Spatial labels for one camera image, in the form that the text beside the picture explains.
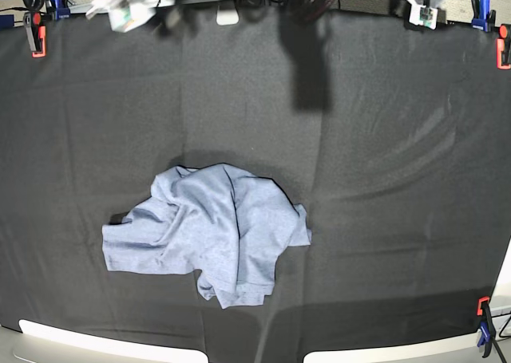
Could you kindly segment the blue clamp far right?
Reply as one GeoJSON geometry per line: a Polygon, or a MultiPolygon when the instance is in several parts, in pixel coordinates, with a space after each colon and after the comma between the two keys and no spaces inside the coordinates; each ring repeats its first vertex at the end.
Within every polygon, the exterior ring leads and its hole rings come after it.
{"type": "Polygon", "coordinates": [[[471,0],[471,5],[471,26],[486,33],[491,32],[495,26],[496,11],[490,8],[490,0],[471,0]]]}

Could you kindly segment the orange black clamp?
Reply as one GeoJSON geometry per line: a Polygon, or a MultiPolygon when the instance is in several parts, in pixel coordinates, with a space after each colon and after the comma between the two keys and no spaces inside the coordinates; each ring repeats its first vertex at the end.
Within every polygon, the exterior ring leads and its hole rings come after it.
{"type": "Polygon", "coordinates": [[[38,12],[26,12],[23,16],[23,26],[26,30],[32,57],[44,57],[46,55],[46,27],[42,15],[38,12]]]}
{"type": "Polygon", "coordinates": [[[510,69],[510,24],[502,24],[498,29],[497,67],[510,69]]]}

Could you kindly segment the orange blue clamp near right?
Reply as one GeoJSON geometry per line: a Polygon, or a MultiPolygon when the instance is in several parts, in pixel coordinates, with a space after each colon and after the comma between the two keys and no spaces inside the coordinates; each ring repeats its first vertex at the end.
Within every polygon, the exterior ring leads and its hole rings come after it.
{"type": "Polygon", "coordinates": [[[487,358],[491,354],[493,348],[493,339],[496,335],[489,302],[490,297],[486,296],[480,298],[477,303],[477,316],[479,317],[478,329],[481,332],[481,336],[477,342],[477,347],[484,348],[482,354],[483,358],[487,358]]]}

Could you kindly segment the orange black clamp far right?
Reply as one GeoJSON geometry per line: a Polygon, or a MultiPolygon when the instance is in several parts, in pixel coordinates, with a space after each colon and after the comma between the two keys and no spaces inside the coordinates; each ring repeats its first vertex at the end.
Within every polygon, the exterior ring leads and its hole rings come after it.
{"type": "Polygon", "coordinates": [[[497,67],[510,69],[510,24],[502,24],[498,29],[497,67]]]}

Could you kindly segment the black table cloth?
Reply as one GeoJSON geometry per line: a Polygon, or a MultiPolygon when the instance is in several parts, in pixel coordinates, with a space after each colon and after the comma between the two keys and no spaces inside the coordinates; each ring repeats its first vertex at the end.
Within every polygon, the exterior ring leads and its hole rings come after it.
{"type": "Polygon", "coordinates": [[[339,12],[266,10],[182,34],[1,34],[1,322],[22,319],[212,360],[300,357],[469,333],[510,237],[510,75],[493,37],[339,12]],[[101,228],[159,172],[229,163],[303,204],[307,248],[274,294],[222,310],[193,276],[109,273],[101,228]]]}

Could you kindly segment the orange black clamp far left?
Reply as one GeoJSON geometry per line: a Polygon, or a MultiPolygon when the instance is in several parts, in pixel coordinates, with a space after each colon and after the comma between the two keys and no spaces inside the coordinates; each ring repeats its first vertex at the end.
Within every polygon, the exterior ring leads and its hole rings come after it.
{"type": "Polygon", "coordinates": [[[44,57],[46,55],[46,27],[42,15],[38,12],[26,12],[23,16],[23,26],[26,30],[32,57],[44,57]]]}

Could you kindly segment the light blue t-shirt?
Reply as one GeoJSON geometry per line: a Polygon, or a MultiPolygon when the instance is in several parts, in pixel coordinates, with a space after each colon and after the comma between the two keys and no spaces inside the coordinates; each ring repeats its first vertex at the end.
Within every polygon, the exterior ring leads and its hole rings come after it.
{"type": "Polygon", "coordinates": [[[102,250],[110,271],[198,271],[203,298],[222,308],[260,306],[274,290],[280,255],[311,244],[306,219],[271,179],[229,164],[175,166],[118,224],[103,226],[102,250]]]}

